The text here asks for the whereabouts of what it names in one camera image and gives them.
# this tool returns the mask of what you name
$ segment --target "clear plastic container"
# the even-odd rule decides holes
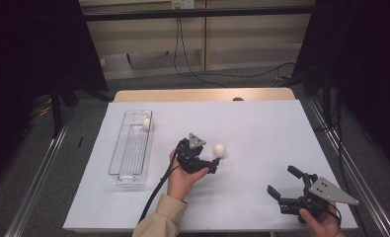
[[[151,111],[125,112],[110,169],[118,185],[145,185],[153,136]]]

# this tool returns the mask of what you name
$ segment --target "wall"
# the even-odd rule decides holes
[[[171,9],[171,1],[81,0],[84,13]],[[196,0],[200,8],[309,6],[313,0]],[[295,61],[310,15],[182,19],[187,50],[198,50],[203,69],[277,65]],[[136,52],[174,51],[175,19],[89,22],[100,57]],[[244,58],[236,55],[242,50]]]

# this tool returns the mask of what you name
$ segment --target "silver gripper plate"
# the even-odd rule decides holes
[[[357,205],[358,200],[339,189],[323,177],[320,177],[310,188],[309,192],[325,200]]]
[[[197,147],[203,146],[204,144],[206,144],[204,140],[198,138],[193,133],[189,133],[189,145],[191,149],[195,149]]]

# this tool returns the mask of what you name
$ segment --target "white table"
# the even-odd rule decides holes
[[[108,173],[127,110],[152,110],[155,121],[148,180],[141,189],[121,189]],[[279,213],[267,185],[285,198],[302,196],[303,182],[286,171],[288,165],[337,184],[299,101],[111,103],[63,227],[131,232],[167,169],[169,153],[190,132],[207,142],[200,158],[213,159],[217,143],[226,146],[227,156],[216,174],[197,182],[186,199],[182,232],[305,229],[297,216]],[[349,207],[338,208],[342,228],[357,228]]]

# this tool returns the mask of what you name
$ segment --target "person's arm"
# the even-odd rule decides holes
[[[170,237],[179,234],[180,220],[187,208],[184,199],[195,182],[209,172],[208,168],[204,168],[194,174],[188,174],[179,166],[175,159],[173,172],[168,178],[167,194],[161,195],[155,212],[138,223],[132,237]]]
[[[335,203],[330,202],[329,211],[333,214],[336,213],[335,206]],[[308,223],[312,237],[344,237],[339,230],[339,222],[334,216],[326,213],[317,220],[304,208],[299,210],[299,214]]]

